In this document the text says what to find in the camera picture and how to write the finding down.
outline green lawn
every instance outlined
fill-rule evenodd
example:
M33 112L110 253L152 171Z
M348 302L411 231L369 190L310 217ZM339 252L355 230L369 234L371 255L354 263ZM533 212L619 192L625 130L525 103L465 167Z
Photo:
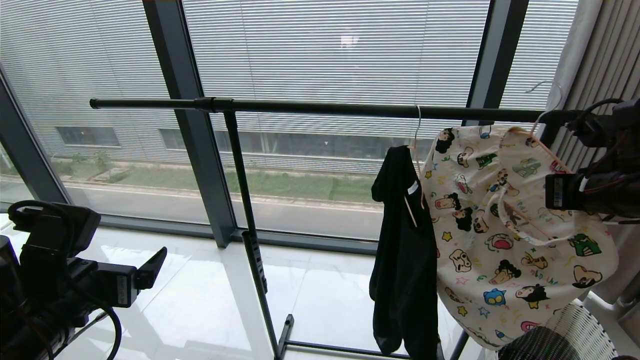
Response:
M99 171L92 162L58 165L58 174L73 173L74 179L86 179ZM240 187L235 172L225 172L229 191L239 193ZM288 174L286 172L249 172L247 181L253 195L270 195L317 200L348 202L373 202L371 185L374 177L335 177L315 174ZM122 185L153 186L160 188L197 190L193 171L190 168L131 167L128 176L110 181Z

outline building window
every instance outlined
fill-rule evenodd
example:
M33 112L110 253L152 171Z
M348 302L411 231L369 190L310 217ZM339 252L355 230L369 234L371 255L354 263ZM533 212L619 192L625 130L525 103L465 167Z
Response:
M120 146L112 127L65 126L56 129L67 145Z
M186 150L187 147L184 146L184 139L182 138L182 134L179 129L159 129L160 135L162 136L162 140L164 141L164 146L167 149L178 149L178 150Z

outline cartoon pattern fabric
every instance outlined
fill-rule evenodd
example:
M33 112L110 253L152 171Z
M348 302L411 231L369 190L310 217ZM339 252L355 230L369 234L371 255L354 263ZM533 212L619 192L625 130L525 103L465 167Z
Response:
M438 245L438 294L492 350L544 324L618 266L600 218L545 207L545 176L559 172L557 163L514 130L444 129L420 174Z

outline garment rack pole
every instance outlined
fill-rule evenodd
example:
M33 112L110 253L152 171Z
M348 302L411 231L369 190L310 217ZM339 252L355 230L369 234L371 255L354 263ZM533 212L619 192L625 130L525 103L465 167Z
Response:
M243 208L247 220L248 230L243 232L242 238L247 257L250 262L250 269L258 294L258 300L262 309L265 325L269 336L269 342L274 353L275 360L282 360L288 346L301 348L315 348L319 350L329 350L334 352L346 352L352 354L362 354L367 356L380 356L395 359L409 359L404 354L385 355L381 352L365 350L359 348L338 347L333 345L308 343L303 341L293 341L289 337L294 325L292 314L287 316L282 335L279 340L275 336L275 328L271 320L271 313L267 303L266 292L267 283L262 268L262 257L260 256L259 242L249 186L247 183L242 149L237 128L237 111L250 112L276 112L276 113L308 113L315 115L344 115L363 117L397 117L397 118L417 118L416 106L403 105L365 105L365 104L329 104L312 102L291 102L291 101L250 101L233 100L222 97L201 97L193 100L184 99L91 99L90 106L99 108L162 108L162 109L183 109L201 110L208 113L222 112L225 118L231 150L234 157L236 172L238 176L240 194ZM437 108L421 106L420 112L423 118L427 119L458 119L458 120L493 120L512 122L534 122L542 111L529 110L500 110L500 109L470 109L470 108ZM562 115L566 119L566 111L551 111L544 120L554 118L554 113ZM462 332L451 356L451 360L458 360L460 354L468 340L468 334ZM437 359L444 359L441 344L438 342Z

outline black garment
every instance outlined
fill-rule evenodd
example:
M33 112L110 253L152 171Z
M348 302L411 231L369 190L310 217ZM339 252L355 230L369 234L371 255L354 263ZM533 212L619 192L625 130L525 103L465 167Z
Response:
M376 302L373 335L380 351L390 354L404 339L413 359L432 360L439 342L437 249L429 208L426 203L424 209L420 206L421 193L409 148L390 148L371 187L373 199L384 202L385 212L369 296Z

